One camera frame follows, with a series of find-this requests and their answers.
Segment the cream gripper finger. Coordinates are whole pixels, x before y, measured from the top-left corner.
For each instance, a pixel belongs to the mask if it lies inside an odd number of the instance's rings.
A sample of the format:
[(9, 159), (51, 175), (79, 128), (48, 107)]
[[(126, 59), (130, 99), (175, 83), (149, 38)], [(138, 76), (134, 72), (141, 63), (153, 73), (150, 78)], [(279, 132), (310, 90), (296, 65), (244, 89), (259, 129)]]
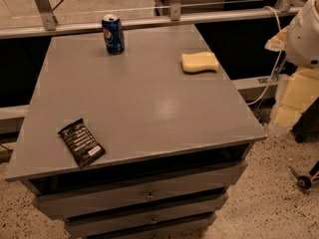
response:
[(275, 36), (269, 39), (264, 48), (273, 52), (284, 51), (286, 47), (287, 28), (281, 29)]

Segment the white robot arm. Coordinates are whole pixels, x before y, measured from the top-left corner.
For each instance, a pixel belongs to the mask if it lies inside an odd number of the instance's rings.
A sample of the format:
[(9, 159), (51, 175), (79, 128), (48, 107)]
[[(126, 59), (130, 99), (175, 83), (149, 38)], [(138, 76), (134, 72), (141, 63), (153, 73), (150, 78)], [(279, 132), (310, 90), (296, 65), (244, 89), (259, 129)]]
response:
[(319, 68), (319, 0), (307, 0), (290, 24), (268, 40), (265, 49), (284, 51), (297, 67)]

